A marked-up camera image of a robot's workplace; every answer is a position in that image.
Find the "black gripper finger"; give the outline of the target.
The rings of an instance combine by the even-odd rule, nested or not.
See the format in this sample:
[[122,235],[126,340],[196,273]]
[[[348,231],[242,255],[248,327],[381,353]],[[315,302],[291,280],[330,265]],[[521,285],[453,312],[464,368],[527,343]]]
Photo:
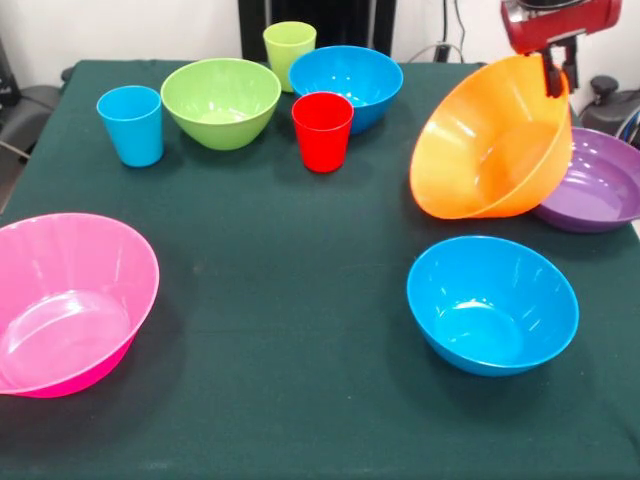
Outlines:
[[564,92],[563,67],[554,63],[551,48],[542,50],[542,62],[546,85],[546,95],[552,98],[559,98]]
[[577,43],[566,42],[564,45],[565,60],[563,62],[563,72],[568,80],[570,90],[576,90],[579,87],[578,67],[577,67]]

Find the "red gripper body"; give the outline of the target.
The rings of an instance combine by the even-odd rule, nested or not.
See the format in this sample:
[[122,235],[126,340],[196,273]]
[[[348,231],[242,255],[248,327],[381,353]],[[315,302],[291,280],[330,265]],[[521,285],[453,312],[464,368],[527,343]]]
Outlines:
[[502,1],[501,17],[512,49],[529,54],[619,20],[621,1]]

